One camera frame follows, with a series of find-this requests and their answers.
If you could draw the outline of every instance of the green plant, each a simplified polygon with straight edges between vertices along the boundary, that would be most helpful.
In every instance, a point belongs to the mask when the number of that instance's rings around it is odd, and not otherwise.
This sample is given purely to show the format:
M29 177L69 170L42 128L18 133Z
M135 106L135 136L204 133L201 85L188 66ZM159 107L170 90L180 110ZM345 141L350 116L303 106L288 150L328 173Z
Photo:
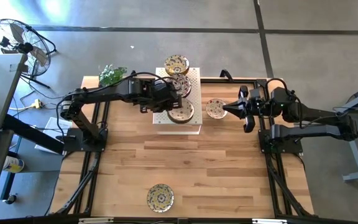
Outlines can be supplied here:
M127 68L114 68L113 65L106 65L103 72L99 75L99 84L102 86L111 85L122 79L123 74L127 73Z

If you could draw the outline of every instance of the wooden table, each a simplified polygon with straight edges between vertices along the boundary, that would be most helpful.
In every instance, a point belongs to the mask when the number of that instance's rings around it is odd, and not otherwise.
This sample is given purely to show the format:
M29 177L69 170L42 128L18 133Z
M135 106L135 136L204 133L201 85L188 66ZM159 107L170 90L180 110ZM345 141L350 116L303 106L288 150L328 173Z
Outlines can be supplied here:
M84 77L83 86L97 85L98 77ZM270 82L269 90L280 85ZM202 83L203 109L212 98L236 101L239 87ZM93 105L84 106L83 112L90 120ZM281 117L275 122L286 124ZM244 121L234 115L216 120L204 111L200 135L161 136L155 134L152 113L140 114L139 106L111 102L109 137L101 157L92 216L274 217L265 157L257 138L259 122L256 123L254 131L246 134L242 129ZM76 189L83 156L76 152L63 161L51 212L61 208ZM282 157L289 189L313 213L300 160L291 154ZM146 204L147 192L155 184L167 184L174 191L174 205L165 213L155 213ZM280 208L285 211L281 190L277 194Z

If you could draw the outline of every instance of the patterned plate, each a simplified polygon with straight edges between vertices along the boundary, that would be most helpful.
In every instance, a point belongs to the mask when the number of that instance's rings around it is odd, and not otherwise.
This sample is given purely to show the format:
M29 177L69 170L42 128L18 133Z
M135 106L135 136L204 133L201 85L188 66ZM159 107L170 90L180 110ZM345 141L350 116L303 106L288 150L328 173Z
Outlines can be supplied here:
M165 60L164 67L169 75L186 74L189 70L190 63L185 56L172 55Z
M171 78L168 78L168 82L173 82L173 85L175 86L175 89L181 88L181 90L178 90L177 93L181 94L182 98L185 98L190 94L191 91L191 82L190 79L182 74L174 74L171 76L172 78L178 80L177 82L175 80L172 80Z
M158 213L168 211L173 205L173 191L166 184L154 185L147 194L147 205Z
M168 111L168 118L175 123L184 124L189 122L194 115L194 106L186 98L181 99L181 108Z
M227 111L223 110L226 103L221 99L209 100L205 106L206 113L214 119L222 119L227 115Z

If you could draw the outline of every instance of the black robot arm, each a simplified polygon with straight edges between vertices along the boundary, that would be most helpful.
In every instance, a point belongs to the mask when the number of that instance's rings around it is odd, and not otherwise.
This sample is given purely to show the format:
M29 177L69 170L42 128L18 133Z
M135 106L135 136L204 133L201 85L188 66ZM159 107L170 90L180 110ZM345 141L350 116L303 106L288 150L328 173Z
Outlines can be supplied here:
M85 104L116 100L140 105L141 113L147 113L147 110L161 113L181 107L181 96L170 82L161 79L129 78L113 86L76 89L64 98L60 116L72 120L83 132L84 140L97 141L102 137L100 130L96 124L88 121L81 108Z
M352 141L358 138L356 122L347 114L339 114L308 108L296 102L294 91L276 88L272 97L265 100L260 97L259 90L251 90L250 97L246 86L240 87L239 99L236 102L223 106L223 109L245 119L244 131L249 133L255 126L254 116L282 115L284 121L289 123L309 121L318 122L319 126L301 126L288 128L284 125L274 124L270 128L270 139L303 138L316 136L331 136L336 139Z

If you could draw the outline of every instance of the black cable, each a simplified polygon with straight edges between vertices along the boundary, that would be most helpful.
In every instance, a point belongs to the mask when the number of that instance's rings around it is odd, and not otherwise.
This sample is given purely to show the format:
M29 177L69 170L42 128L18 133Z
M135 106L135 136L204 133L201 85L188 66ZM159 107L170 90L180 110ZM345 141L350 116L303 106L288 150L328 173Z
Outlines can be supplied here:
M348 107L344 107L344 106L335 106L333 107L333 110L337 112L337 110L335 110L335 108L344 108L344 109L358 109L358 107L351 107L351 108L348 108Z
M106 125L105 128L107 128L107 127L109 126L109 124L108 124L106 121L97 122L96 125L98 125L98 124L103 124L103 123Z
M26 110L28 110L28 109L30 109L30 108L26 108L26 109L24 109L24 110L21 110L21 111L17 112L15 115L12 115L12 116L19 115L19 113L21 113L21 112L23 112L23 111L26 111Z
M271 78L271 79L269 79L269 80L266 82L265 88L266 88L267 94L269 94L268 84L269 84L271 81L274 81L274 80L280 81L280 82L283 84L283 86L284 86L285 93L286 93L288 96L291 96L291 92L288 90L287 84L286 84L281 78Z
M295 97L295 100L298 100L298 114L299 114L299 127L301 129L304 129L305 127L302 127L302 121L303 121L303 109L302 109L302 102L299 99L299 97Z
M54 105L54 106L56 106L56 103L46 103L46 104L43 104L43 103L42 103L41 108L42 108L42 109L46 109L46 110L54 110L54 109L55 109L55 108L47 108L47 107L46 107L47 105Z
M17 107L17 103L16 103L16 99L15 99L15 97L13 96L12 97L13 98L13 101L15 102L15 106L16 106L16 114L15 115L17 115L17 119L19 119L19 109L18 109L18 107Z
M303 162L303 159L296 153L293 153L294 156L296 156L297 158L299 158L299 160L301 161L302 165L303 165L303 170L306 171L306 166L305 163Z
M33 92L35 92L35 90L32 90L30 93L19 98L19 101L22 103L23 107L25 107L25 104L23 103L23 99L30 96Z
M57 127L59 128L59 130L62 132L62 140L63 140L63 144L65 143L65 133L63 132L63 129L62 127L60 127L60 124L59 124L59 105L60 103L62 103L65 99L63 98L62 100L59 101L59 103L56 104L56 124L57 124Z
M338 116L325 116L325 117L321 117L321 118L317 118L317 119L314 119L314 120L312 120L312 121L310 121L310 123L308 123L307 125L305 125L303 128L301 128L301 129L305 129L305 128L307 128L309 125L311 125L312 123L315 123L315 122L317 122L317 121L319 121L319 120L322 120L322 119L326 119L326 118L337 118Z
M179 90L181 90L181 88L182 88L182 86L181 86L181 83L176 79L176 78L172 78L172 77L162 77L162 78L158 78L158 79L156 79L155 81L158 81L158 80L164 80L164 79L172 79L172 80L175 80L177 83L179 83L179 85L180 85L180 87L179 87L179 89L175 89L175 91L179 91Z

